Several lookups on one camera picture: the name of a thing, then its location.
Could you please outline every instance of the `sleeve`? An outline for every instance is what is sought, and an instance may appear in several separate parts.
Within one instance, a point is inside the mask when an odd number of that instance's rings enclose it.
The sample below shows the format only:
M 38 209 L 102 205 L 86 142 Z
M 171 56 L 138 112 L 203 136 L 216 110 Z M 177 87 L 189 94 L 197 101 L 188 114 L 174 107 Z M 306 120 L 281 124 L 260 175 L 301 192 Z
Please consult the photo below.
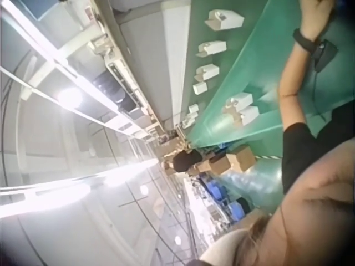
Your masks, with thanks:
M 282 186 L 284 194 L 301 173 L 321 157 L 321 148 L 308 126 L 296 123 L 283 133 Z

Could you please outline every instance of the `skin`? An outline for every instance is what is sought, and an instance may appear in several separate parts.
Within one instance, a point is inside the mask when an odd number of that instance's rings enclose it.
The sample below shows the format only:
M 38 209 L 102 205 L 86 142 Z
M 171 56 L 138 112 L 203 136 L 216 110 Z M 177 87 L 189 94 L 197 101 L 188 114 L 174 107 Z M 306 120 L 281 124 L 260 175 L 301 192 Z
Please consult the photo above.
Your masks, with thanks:
M 316 40 L 324 30 L 334 1 L 300 0 L 300 31 Z M 282 73 L 278 89 L 283 129 L 306 123 L 298 91 L 310 55 L 297 43 Z M 269 221 L 257 250 L 260 265 L 327 265 L 355 229 L 354 200 L 355 141 L 349 140 L 311 165 L 293 184 Z

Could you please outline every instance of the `black shirt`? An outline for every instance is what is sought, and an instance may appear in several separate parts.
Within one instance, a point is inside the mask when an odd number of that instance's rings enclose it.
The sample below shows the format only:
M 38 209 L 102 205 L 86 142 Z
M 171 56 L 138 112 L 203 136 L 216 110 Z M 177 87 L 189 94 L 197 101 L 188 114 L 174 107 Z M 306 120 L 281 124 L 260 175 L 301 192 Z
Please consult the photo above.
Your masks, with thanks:
M 314 137 L 306 124 L 296 123 L 283 133 L 282 185 L 284 194 L 311 164 L 354 137 L 354 101 L 332 111 L 331 121 Z
M 192 165 L 202 161 L 202 155 L 197 150 L 191 152 L 180 151 L 173 158 L 173 166 L 176 172 L 186 172 Z

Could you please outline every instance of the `ceiling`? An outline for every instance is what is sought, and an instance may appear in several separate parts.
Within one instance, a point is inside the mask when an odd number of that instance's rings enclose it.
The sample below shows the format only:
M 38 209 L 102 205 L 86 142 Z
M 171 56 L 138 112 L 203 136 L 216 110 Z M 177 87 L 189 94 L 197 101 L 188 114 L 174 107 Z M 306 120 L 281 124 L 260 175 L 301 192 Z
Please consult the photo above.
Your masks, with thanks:
M 89 1 L 70 3 L 77 18 L 62 4 L 50 9 L 40 21 L 32 18 L 58 49 L 89 27 L 83 11 Z M 31 48 L 6 22 L 1 22 L 1 66 L 14 71 Z M 44 59 L 33 55 L 37 57 L 36 71 Z M 30 58 L 28 55 L 20 64 L 16 76 L 24 77 Z M 86 47 L 77 50 L 69 61 L 89 80 L 105 70 L 103 61 Z M 2 74 L 2 100 L 8 90 L 6 81 Z M 60 90 L 70 86 L 73 83 L 55 70 L 37 88 L 56 97 Z M 86 119 L 36 95 L 19 105 L 20 92 L 20 85 L 13 83 L 7 103 L 1 106 L 2 115 L 6 113 L 2 116 L 2 186 L 91 175 L 116 168 L 117 162 L 121 165 L 137 161 L 135 154 L 152 158 L 145 144 L 132 147 L 126 136 L 97 125 L 89 127 Z M 97 117 L 105 111 L 90 97 L 84 96 L 84 102 L 83 112 L 90 116 Z M 148 186 L 147 197 L 140 192 L 142 185 Z M 2 196 L 1 200 L 2 204 L 11 202 L 8 196 Z M 146 266 L 154 257 L 155 248 L 167 264 L 173 265 L 176 257 L 172 251 L 183 259 L 189 258 L 186 228 L 182 229 L 187 225 L 183 224 L 185 216 L 180 205 L 159 167 L 155 167 L 126 185 L 93 190 L 85 200 L 68 207 L 1 219 L 1 244 L 17 258 L 19 265 Z M 164 241 L 157 237 L 145 216 L 164 236 Z M 176 235 L 181 236 L 182 246 L 174 243 Z

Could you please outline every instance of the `wrist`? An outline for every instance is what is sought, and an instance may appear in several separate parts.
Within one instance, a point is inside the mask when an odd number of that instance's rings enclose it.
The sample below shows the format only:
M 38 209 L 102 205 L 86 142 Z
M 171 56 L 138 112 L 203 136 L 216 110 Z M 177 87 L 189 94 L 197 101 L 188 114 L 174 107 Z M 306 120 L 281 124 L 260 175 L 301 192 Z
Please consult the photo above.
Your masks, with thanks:
M 309 30 L 306 30 L 304 27 L 300 27 L 300 33 L 302 34 L 303 37 L 305 37 L 306 39 L 312 42 L 315 42 L 316 39 L 318 38 L 318 34 L 314 34 Z

